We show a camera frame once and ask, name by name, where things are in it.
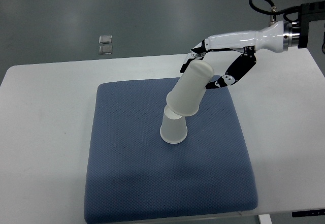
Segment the black thumb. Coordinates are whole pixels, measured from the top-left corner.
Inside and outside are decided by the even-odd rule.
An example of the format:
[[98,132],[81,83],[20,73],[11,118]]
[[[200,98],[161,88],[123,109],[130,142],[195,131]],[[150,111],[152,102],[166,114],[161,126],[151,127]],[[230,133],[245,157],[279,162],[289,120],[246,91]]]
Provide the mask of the black thumb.
[[256,57],[254,55],[255,47],[249,46],[244,48],[243,54],[228,67],[225,74],[216,81],[209,82],[206,89],[217,89],[231,86],[241,80],[255,65]]

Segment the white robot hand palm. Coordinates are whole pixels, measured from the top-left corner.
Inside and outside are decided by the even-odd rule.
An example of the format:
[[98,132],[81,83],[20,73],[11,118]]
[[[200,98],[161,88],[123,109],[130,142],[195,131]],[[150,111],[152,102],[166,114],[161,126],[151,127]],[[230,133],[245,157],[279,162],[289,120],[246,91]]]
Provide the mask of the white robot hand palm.
[[298,22],[277,21],[273,25],[257,31],[239,31],[234,33],[210,36],[205,39],[207,51],[230,49],[242,50],[254,47],[275,53],[287,51],[289,47],[298,46],[300,27]]

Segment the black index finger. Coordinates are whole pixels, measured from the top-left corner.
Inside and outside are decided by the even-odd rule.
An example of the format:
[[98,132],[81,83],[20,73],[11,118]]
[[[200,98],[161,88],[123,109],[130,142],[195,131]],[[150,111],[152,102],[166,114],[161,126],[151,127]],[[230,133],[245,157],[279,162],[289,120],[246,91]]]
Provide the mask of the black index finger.
[[189,66],[189,64],[195,60],[199,59],[202,60],[206,53],[210,51],[210,41],[209,39],[202,40],[198,45],[196,45],[194,48],[190,50],[190,52],[187,54],[182,67],[180,69],[180,73],[184,73]]

